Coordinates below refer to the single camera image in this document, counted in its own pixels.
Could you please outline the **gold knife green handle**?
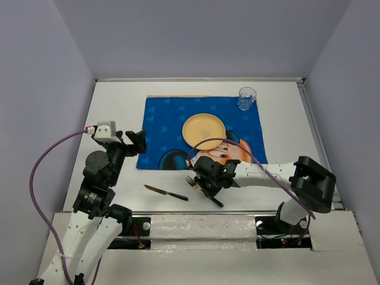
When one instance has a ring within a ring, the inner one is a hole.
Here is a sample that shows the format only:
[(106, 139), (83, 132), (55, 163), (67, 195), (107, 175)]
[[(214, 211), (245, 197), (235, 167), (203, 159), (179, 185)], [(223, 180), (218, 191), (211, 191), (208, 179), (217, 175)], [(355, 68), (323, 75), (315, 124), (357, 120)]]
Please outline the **gold knife green handle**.
[(165, 190), (162, 190), (162, 189), (150, 186), (150, 185), (144, 185), (144, 187), (147, 188), (148, 190), (151, 190), (153, 192), (156, 192), (156, 193), (159, 193), (159, 194), (162, 194), (162, 195), (168, 195), (168, 196), (171, 196), (171, 197), (183, 200), (183, 201), (188, 201), (189, 200), (188, 197), (185, 197), (183, 195), (179, 195), (179, 194), (176, 194), (176, 193), (168, 192), (168, 191), (165, 191)]

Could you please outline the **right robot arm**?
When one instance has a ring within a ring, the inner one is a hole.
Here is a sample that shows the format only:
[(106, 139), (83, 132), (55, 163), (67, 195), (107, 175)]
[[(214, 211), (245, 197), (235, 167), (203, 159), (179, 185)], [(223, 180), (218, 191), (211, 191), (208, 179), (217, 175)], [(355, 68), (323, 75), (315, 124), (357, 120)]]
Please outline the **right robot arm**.
[(192, 161), (195, 182), (209, 197), (222, 189), (262, 186), (280, 188), (290, 196), (282, 202), (273, 218), (274, 228), (286, 233), (315, 213), (331, 211), (336, 176), (308, 156), (294, 163), (255, 164), (227, 160), (221, 164), (207, 156)]

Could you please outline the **yellow plate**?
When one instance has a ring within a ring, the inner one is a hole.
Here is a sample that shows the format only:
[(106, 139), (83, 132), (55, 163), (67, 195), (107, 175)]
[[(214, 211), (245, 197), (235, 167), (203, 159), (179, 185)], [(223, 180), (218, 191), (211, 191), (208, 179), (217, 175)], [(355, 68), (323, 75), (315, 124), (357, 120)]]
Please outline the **yellow plate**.
[(195, 147), (201, 141), (209, 138), (220, 138), (204, 142), (196, 147), (197, 150), (211, 150), (222, 143), (221, 138), (226, 138), (226, 128), (218, 117), (208, 113), (199, 113), (185, 121), (182, 127), (182, 136), (191, 147)]

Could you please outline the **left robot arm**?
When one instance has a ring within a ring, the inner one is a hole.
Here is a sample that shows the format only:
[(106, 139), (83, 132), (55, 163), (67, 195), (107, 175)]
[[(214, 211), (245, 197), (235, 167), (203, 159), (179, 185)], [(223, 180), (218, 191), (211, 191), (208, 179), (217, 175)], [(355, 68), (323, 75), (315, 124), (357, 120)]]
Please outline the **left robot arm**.
[[(50, 229), (58, 249), (43, 274), (31, 284), (94, 284), (102, 256), (118, 235), (133, 225), (132, 211), (112, 202), (125, 158), (146, 152), (145, 131), (109, 131), (103, 125), (89, 126), (70, 134), (49, 147), (35, 162), (29, 178), (29, 192), (39, 216)], [(85, 160), (83, 181), (72, 206), (69, 224), (60, 238), (40, 208), (34, 194), (35, 172), (47, 154), (60, 143), (77, 135), (88, 134), (102, 146)]]

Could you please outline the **clear drinking glass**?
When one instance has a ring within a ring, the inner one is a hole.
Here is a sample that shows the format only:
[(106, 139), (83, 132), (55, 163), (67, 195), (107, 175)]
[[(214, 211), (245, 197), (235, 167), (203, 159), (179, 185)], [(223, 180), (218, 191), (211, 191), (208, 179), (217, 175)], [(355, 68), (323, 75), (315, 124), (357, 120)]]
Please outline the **clear drinking glass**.
[(257, 97), (256, 91), (251, 87), (242, 87), (239, 90), (237, 105), (240, 110), (249, 110)]

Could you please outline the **blue cartoon placemat cloth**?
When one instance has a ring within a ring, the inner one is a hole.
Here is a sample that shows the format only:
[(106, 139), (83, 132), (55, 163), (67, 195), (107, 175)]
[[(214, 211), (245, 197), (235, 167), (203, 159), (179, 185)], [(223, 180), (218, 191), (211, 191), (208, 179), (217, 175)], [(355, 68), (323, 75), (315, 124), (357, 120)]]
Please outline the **blue cartoon placemat cloth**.
[(145, 170), (185, 170), (187, 156), (196, 156), (184, 140), (182, 128), (188, 118), (199, 113), (218, 117), (226, 128), (226, 138), (238, 147), (223, 142), (204, 152), (216, 161), (229, 159), (251, 162), (250, 150), (262, 164), (268, 162), (257, 104), (240, 110), (237, 97), (149, 97), (145, 101), (143, 130), (147, 150), (138, 158), (137, 168)]

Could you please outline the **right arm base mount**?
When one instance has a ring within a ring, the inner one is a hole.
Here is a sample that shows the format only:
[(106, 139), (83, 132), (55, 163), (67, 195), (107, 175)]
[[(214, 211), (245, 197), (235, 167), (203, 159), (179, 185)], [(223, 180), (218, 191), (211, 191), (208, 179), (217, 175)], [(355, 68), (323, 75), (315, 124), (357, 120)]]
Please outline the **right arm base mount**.
[(309, 217), (292, 226), (275, 216), (258, 216), (256, 222), (256, 247), (258, 249), (312, 249)]

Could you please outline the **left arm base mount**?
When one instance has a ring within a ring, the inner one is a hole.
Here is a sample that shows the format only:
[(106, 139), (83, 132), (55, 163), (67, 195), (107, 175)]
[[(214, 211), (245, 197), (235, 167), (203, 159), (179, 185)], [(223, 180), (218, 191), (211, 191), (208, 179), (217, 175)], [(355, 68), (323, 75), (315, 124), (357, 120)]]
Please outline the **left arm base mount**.
[(133, 217), (130, 226), (123, 229), (109, 245), (108, 249), (143, 250), (150, 249), (151, 217)]

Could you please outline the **gold fork green handle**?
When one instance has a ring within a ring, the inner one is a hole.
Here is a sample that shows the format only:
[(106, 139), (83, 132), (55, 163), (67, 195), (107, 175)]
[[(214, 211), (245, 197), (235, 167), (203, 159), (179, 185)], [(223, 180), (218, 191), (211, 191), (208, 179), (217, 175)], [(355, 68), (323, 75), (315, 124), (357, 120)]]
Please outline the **gold fork green handle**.
[(194, 178), (191, 178), (190, 176), (187, 176), (185, 178), (186, 182), (193, 188), (197, 188), (199, 189), (200, 191), (202, 191), (202, 193), (209, 199), (211, 200), (213, 203), (215, 203), (216, 205), (218, 205), (220, 208), (223, 208), (224, 207), (224, 204), (222, 202), (220, 202), (218, 199), (212, 197), (210, 195), (210, 193), (201, 185), (201, 181), (197, 178), (197, 177), (194, 177)]

